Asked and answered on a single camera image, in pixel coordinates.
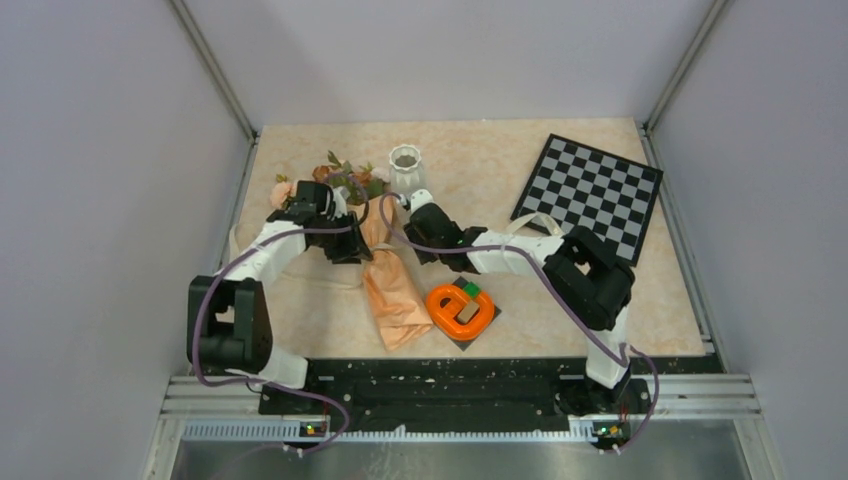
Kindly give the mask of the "orange paper flower bouquet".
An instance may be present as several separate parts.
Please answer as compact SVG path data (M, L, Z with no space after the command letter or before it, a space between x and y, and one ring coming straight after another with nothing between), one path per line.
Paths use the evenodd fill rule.
M349 207L364 218L360 231L373 259L363 265L320 266L307 257L295 261L283 277L331 290L361 290L385 348L395 350L432 328L422 296L403 261L390 243L389 227L397 217L393 200L381 202L392 190L389 171L367 164L355 169L333 152L315 167L312 179L341 186Z

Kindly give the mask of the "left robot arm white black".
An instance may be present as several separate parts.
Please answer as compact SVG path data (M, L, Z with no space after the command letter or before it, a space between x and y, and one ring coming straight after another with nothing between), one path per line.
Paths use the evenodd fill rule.
M297 413L319 404L309 362L274 344L265 294L289 264L311 248L332 264L360 264L373 255L347 207L343 187L300 181L295 195L266 220L256 239L213 275L198 275L188 290L186 355L197 377L205 368L283 387Z

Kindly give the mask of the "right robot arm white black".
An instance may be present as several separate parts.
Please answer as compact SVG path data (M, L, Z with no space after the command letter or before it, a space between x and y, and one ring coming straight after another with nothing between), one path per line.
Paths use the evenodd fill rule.
M589 404L612 412L626 400L626 323L635 274L609 244L583 226L560 235L524 236L461 228L432 201L407 208L403 231L421 263L439 261L460 273L538 278L587 338Z

